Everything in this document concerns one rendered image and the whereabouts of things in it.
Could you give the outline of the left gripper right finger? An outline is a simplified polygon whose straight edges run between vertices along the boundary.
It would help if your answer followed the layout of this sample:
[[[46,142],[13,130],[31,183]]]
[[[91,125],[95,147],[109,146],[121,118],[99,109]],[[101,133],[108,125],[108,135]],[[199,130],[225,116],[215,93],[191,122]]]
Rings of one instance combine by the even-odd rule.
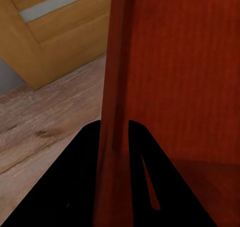
[[[217,227],[142,123],[128,122],[133,227]],[[151,204],[143,159],[160,210]]]

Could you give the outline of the storage box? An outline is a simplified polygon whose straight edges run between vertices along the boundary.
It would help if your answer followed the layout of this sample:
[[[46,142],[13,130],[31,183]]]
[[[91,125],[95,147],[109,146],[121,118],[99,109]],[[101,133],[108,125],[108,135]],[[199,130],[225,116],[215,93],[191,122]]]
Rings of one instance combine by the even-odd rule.
[[[92,227],[134,227],[130,120],[217,227],[240,227],[240,0],[111,0],[107,44]]]

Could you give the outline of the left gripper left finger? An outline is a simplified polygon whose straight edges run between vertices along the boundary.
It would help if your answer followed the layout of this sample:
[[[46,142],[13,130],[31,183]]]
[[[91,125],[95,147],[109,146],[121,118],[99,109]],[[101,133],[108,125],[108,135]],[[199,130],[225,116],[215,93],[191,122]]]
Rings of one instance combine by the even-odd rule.
[[[81,129],[1,227],[92,227],[100,127]]]

